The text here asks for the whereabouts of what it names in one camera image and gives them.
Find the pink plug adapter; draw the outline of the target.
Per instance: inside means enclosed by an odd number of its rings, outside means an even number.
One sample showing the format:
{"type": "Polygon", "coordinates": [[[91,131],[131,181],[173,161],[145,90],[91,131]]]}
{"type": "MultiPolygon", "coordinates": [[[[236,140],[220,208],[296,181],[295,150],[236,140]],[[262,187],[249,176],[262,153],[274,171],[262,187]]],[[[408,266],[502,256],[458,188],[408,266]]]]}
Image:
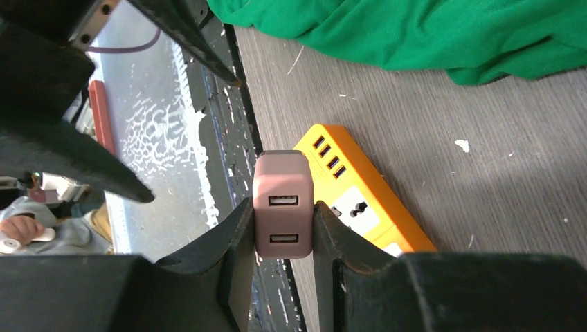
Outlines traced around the pink plug adapter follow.
{"type": "Polygon", "coordinates": [[[255,249],[265,259],[301,259],[313,248],[314,182],[298,150],[260,154],[253,177],[255,249]]]}

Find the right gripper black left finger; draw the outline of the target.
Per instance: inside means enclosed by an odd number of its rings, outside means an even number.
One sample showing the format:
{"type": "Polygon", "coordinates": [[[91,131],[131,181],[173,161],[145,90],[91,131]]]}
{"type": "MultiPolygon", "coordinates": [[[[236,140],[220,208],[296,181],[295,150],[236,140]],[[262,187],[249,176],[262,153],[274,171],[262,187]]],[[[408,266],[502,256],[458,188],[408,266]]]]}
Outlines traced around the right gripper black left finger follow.
{"type": "Polygon", "coordinates": [[[2,331],[246,331],[253,206],[172,254],[1,258],[2,331]]]}

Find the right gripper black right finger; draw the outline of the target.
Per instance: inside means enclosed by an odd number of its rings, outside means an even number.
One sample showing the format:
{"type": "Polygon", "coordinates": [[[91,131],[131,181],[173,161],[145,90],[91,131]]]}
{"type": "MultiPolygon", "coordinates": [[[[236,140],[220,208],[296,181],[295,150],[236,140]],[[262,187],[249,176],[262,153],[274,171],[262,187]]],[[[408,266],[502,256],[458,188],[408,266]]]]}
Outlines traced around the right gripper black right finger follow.
{"type": "Polygon", "coordinates": [[[586,269],[561,255],[389,255],[314,208],[322,331],[585,331],[586,269]]]}

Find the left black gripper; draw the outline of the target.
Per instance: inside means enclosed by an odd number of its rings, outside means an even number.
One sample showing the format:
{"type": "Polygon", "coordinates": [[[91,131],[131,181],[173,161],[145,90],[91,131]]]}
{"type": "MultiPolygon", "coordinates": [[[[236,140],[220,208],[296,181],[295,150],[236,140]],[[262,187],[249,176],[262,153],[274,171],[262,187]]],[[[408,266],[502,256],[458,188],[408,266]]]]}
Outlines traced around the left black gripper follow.
{"type": "Polygon", "coordinates": [[[118,1],[1,2],[1,175],[46,172],[139,203],[151,189],[62,117],[95,65],[86,51],[118,1]]]}

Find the orange power strip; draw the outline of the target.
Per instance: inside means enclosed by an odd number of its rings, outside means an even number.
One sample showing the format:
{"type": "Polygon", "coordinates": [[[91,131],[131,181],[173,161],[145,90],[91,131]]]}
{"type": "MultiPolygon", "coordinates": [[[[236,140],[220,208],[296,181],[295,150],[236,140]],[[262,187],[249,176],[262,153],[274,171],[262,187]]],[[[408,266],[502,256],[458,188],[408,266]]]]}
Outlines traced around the orange power strip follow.
{"type": "Polygon", "coordinates": [[[348,228],[394,257],[437,250],[345,127],[315,124],[295,148],[309,161],[315,200],[348,228]]]}

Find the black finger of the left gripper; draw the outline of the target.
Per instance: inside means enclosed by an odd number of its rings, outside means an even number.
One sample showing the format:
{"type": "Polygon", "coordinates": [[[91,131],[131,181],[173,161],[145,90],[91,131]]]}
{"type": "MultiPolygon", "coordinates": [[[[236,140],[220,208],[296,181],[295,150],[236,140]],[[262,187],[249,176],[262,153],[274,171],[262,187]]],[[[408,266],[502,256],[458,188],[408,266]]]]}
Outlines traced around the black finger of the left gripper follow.
{"type": "Polygon", "coordinates": [[[231,86],[241,85],[241,79],[225,66],[205,40],[196,21],[190,15],[185,1],[130,0],[129,2],[218,78],[231,86]]]}

